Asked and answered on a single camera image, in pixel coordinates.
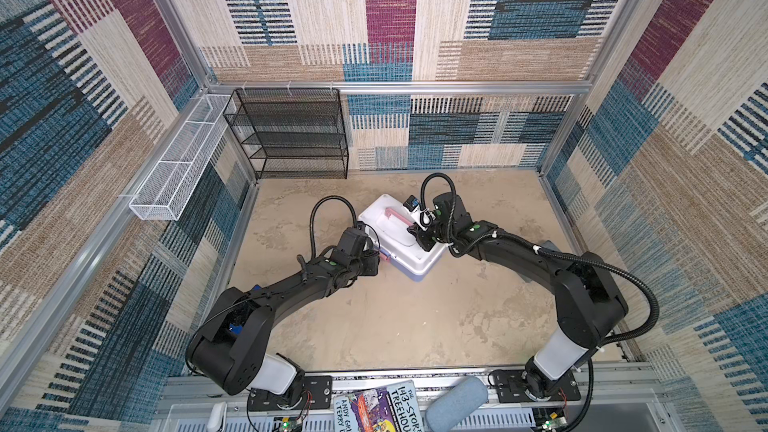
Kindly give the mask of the blue white plastic toolbox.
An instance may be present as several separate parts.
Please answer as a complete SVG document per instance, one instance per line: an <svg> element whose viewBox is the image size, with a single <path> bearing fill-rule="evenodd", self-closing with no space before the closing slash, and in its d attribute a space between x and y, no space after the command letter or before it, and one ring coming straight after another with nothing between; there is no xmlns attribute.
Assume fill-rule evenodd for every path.
<svg viewBox="0 0 768 432"><path fill-rule="evenodd" d="M414 282L421 282L438 263L448 245L434 242L425 251L408 227L418 225L413 212L389 194L380 195L358 215L373 235L380 256Z"/></svg>

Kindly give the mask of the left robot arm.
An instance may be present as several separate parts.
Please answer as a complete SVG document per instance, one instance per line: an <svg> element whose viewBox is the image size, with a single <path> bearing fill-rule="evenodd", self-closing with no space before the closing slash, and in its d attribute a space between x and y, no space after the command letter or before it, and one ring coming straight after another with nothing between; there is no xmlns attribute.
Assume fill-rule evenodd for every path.
<svg viewBox="0 0 768 432"><path fill-rule="evenodd" d="M366 236L344 239L313 259L298 255L300 270L270 286L225 290L192 334L186 365L225 393L249 388L266 365L273 328L304 306L378 274L379 250Z"/></svg>

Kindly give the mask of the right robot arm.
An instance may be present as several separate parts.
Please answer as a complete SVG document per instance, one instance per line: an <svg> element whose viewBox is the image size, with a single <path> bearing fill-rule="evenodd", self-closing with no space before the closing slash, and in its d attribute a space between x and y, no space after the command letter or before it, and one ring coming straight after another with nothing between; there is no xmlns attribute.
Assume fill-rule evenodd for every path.
<svg viewBox="0 0 768 432"><path fill-rule="evenodd" d="M645 283L629 272L605 263L592 253L574 255L534 244L486 221L469 225L452 239L442 237L445 227L408 227L424 250L436 244L449 246L456 257L506 267L538 283L554 296L557 329L546 345L529 359L519 382L533 401L546 401L567 381L570 370L580 366L607 344L633 339L653 329L660 316L658 300ZM629 312L614 278L634 285L646 298L648 318L628 332L612 330Z"/></svg>

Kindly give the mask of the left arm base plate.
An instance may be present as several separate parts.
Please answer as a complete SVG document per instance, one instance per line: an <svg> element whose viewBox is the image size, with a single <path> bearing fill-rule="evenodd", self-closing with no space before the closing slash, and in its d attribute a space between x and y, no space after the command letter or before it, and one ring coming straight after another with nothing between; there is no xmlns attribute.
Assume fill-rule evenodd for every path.
<svg viewBox="0 0 768 432"><path fill-rule="evenodd" d="M253 388L246 409L248 412L325 410L330 407L332 382L330 375L299 375L282 394Z"/></svg>

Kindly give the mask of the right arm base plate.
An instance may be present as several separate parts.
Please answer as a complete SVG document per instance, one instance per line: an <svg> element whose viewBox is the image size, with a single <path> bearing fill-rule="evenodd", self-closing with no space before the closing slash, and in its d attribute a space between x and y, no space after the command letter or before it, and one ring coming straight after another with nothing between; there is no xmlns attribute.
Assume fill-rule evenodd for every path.
<svg viewBox="0 0 768 432"><path fill-rule="evenodd" d="M536 371L525 369L496 369L489 375L490 385L500 403L532 403L582 399L581 391L572 372L557 381Z"/></svg>

